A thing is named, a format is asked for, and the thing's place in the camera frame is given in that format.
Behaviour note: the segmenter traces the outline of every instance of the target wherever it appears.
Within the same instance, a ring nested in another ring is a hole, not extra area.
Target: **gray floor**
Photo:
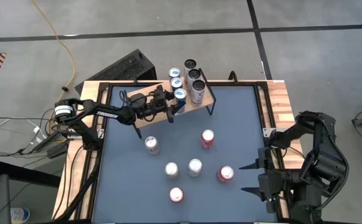
[[[260,27],[362,24],[362,0],[253,0]],[[250,28],[245,0],[37,1],[58,34],[96,34],[177,29]],[[52,35],[45,20],[28,0],[0,0],[0,37]],[[337,143],[351,171],[340,194],[323,211],[325,220],[362,223],[362,139],[351,119],[362,110],[362,29],[263,33],[274,79],[285,80],[294,112],[322,111],[337,120]],[[202,34],[165,37],[66,40],[77,63],[75,83],[95,74],[139,48],[155,65],[158,78],[171,67],[195,58],[211,79],[263,79],[253,33]],[[0,116],[40,117],[51,108],[60,87],[70,78],[72,64],[55,41],[0,42],[7,59],[0,71]],[[77,96],[74,92],[66,97]],[[0,151],[13,152],[28,144],[33,126],[9,121],[0,130]],[[308,152],[311,139],[303,138]],[[5,161],[24,165],[27,159]],[[60,169],[60,161],[47,163]],[[54,190],[42,194],[29,188],[18,205],[36,211],[34,222],[50,218]]]

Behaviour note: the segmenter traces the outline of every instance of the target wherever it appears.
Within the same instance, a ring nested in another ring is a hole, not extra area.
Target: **black box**
[[[89,80],[157,80],[155,66],[148,58],[136,49],[107,68],[96,73]],[[83,82],[75,86],[80,95]]]

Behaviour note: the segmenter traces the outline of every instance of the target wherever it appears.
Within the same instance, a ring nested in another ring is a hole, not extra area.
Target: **wooden shelf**
[[[184,82],[184,78],[181,77],[181,79],[182,79],[182,82],[183,82],[183,88],[186,90],[186,104],[185,104],[185,110],[182,113],[178,113],[176,116],[181,116],[184,113],[188,113],[190,111],[194,111],[194,110],[197,110],[197,109],[200,109],[200,108],[204,108],[204,107],[209,106],[209,105],[214,103],[214,99],[212,98],[212,96],[210,94],[210,91],[206,87],[205,92],[204,92],[203,102],[202,102],[201,106],[198,106],[198,107],[193,106],[192,102],[191,102],[190,94],[189,94],[189,92],[187,90],[187,87],[186,87],[186,84]],[[160,83],[160,84],[149,86],[149,87],[137,90],[137,91],[127,93],[127,96],[130,97],[130,96],[135,95],[137,93],[142,93],[144,95],[147,95],[147,94],[149,94],[149,92],[155,90],[158,85],[162,85],[163,89],[165,89],[167,91],[172,91],[171,85],[169,84],[169,81],[164,81],[163,80],[162,83]],[[175,99],[168,101],[168,104],[169,105],[175,104]],[[166,113],[158,113],[156,115],[155,119],[152,122],[147,122],[147,121],[145,121],[143,119],[137,119],[136,122],[135,122],[135,126],[137,128],[141,128],[141,127],[147,126],[149,124],[154,124],[154,123],[160,122],[162,120],[167,120]]]

